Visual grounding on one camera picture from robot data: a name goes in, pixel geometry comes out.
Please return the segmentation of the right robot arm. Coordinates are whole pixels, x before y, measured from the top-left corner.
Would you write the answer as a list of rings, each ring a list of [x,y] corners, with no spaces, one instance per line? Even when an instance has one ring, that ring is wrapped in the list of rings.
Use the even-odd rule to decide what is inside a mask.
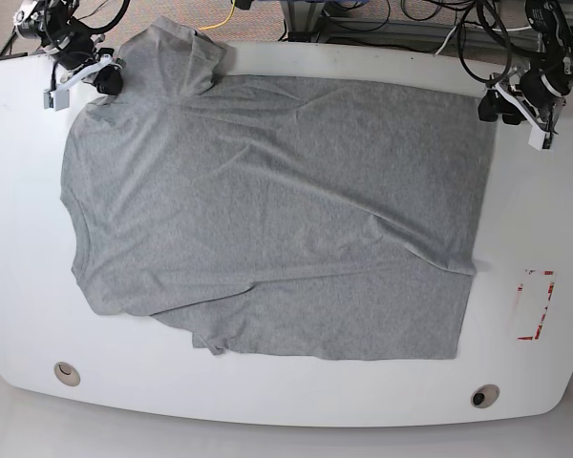
[[[121,3],[116,15],[104,26],[90,27],[75,16],[77,1],[24,1],[14,14],[15,34],[37,39],[40,50],[53,60],[49,105],[57,106],[57,95],[74,84],[85,82],[98,93],[117,95],[123,87],[122,61],[113,48],[102,43],[107,32],[121,21],[130,3]]]

